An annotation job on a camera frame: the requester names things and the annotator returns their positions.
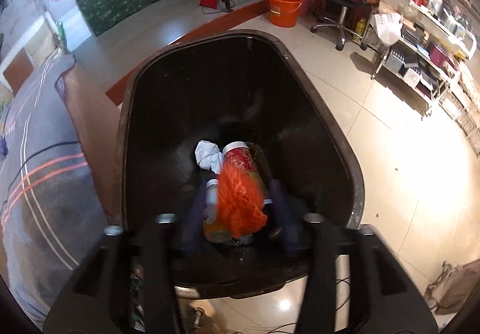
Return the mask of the orange juice plastic bottle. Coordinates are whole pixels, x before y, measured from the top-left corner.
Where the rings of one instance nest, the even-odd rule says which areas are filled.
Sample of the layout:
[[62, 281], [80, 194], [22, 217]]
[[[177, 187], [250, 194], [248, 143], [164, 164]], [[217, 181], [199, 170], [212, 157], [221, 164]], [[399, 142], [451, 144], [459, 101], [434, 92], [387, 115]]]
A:
[[211, 243], [221, 244], [231, 241], [230, 230], [217, 217], [218, 179], [206, 184], [206, 199], [203, 210], [203, 234]]

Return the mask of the orange foam fruit net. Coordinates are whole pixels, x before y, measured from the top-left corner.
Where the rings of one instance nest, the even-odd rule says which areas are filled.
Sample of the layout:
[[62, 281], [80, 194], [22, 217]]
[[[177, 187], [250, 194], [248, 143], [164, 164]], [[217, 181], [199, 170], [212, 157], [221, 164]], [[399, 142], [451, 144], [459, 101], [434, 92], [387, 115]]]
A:
[[257, 182], [230, 162], [218, 177], [217, 217], [239, 239], [261, 230], [268, 217], [263, 212], [264, 194]]

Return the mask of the white tissue paper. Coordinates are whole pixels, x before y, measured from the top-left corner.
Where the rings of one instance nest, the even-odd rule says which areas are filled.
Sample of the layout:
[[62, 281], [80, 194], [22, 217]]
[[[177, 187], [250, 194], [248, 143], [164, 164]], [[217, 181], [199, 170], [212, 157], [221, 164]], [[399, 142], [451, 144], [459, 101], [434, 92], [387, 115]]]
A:
[[194, 156], [197, 165], [203, 170], [210, 170], [219, 175], [223, 166], [223, 154], [215, 143], [201, 140], [197, 144]]

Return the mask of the red can black lid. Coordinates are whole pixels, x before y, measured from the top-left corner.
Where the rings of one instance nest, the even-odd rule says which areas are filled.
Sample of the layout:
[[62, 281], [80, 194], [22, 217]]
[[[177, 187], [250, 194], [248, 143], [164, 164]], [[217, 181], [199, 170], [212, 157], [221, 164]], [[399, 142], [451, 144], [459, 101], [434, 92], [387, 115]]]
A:
[[263, 194], [264, 205], [271, 204], [272, 200], [269, 192], [261, 178], [259, 169], [257, 168], [257, 164], [254, 159], [253, 147], [241, 141], [230, 142], [224, 147], [222, 154], [224, 161], [232, 163], [233, 166], [241, 170], [244, 174], [247, 174], [256, 182]]

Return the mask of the dark brown trash bin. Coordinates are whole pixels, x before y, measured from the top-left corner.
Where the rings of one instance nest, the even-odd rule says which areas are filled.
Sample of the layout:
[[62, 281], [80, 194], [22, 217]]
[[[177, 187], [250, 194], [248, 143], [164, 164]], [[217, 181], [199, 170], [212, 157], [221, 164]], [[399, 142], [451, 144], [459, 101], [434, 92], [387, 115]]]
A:
[[242, 298], [307, 274], [304, 216], [358, 228], [364, 178], [287, 46], [237, 29], [170, 46], [124, 94], [116, 196], [133, 233], [161, 214], [179, 296]]

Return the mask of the beige bag on floor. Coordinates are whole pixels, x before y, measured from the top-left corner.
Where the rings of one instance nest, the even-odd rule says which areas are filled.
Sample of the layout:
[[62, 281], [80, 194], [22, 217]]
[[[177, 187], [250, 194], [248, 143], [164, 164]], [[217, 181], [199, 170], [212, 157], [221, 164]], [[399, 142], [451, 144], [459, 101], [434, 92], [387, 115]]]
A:
[[426, 287], [424, 299], [436, 315], [455, 314], [461, 310], [479, 284], [479, 260], [462, 265], [442, 263], [442, 272]]

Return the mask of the orange brown cushion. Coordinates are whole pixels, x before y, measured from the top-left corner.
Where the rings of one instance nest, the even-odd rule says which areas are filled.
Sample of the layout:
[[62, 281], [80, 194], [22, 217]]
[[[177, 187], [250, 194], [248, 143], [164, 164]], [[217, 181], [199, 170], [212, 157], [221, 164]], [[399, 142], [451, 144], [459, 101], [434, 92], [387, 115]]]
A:
[[33, 70], [32, 61], [30, 60], [27, 51], [25, 51], [24, 48], [21, 48], [4, 71], [4, 76], [13, 95], [18, 93], [19, 89]]

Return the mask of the white rolling cart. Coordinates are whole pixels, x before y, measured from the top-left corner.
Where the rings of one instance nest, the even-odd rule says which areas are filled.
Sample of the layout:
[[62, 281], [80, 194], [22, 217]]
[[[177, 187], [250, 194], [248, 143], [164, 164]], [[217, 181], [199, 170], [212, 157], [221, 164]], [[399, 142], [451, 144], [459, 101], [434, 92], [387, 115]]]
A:
[[479, 116], [479, 84], [467, 66], [479, 56], [470, 31], [457, 38], [415, 0], [380, 0], [365, 29], [370, 34], [374, 41], [363, 37], [360, 46], [377, 52], [371, 78], [413, 98], [409, 105], [423, 118], [437, 106], [454, 118]]

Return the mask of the white swing sofa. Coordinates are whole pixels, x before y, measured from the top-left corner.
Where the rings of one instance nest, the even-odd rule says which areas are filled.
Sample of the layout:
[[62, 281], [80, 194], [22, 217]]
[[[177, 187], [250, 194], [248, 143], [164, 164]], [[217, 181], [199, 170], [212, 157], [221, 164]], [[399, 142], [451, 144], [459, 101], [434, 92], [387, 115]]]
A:
[[57, 24], [49, 12], [46, 12], [25, 30], [2, 59], [2, 85], [15, 96], [38, 67], [62, 50]]

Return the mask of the swivel stool chrome base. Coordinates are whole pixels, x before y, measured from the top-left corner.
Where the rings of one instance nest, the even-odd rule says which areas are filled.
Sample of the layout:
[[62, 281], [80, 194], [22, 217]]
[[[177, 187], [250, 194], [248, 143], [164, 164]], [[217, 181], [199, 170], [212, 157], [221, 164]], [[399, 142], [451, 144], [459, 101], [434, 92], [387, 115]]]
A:
[[341, 12], [339, 15], [339, 18], [337, 21], [334, 21], [332, 19], [329, 19], [328, 17], [319, 17], [317, 19], [317, 24], [313, 25], [310, 29], [310, 32], [315, 34], [318, 29], [320, 28], [335, 28], [338, 31], [338, 40], [336, 43], [336, 49], [338, 51], [342, 51], [345, 43], [346, 43], [346, 37], [345, 33], [349, 33], [352, 36], [356, 36], [360, 38], [360, 49], [362, 51], [366, 51], [368, 46], [364, 42], [364, 37], [360, 35], [358, 32], [348, 29], [345, 26], [345, 18], [346, 18], [346, 12], [347, 10], [358, 8], [358, 7], [365, 7], [368, 6], [366, 3], [366, 0], [357, 0], [357, 1], [352, 1], [352, 0], [327, 0], [327, 1], [332, 1], [336, 4], [339, 4], [341, 6]]

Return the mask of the orange plastic bucket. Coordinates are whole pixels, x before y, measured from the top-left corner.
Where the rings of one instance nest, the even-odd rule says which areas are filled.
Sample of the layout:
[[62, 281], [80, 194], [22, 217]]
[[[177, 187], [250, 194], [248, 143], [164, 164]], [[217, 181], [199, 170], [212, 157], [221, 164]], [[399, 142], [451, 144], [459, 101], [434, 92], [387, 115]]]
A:
[[281, 28], [296, 25], [302, 0], [267, 0], [270, 22]]

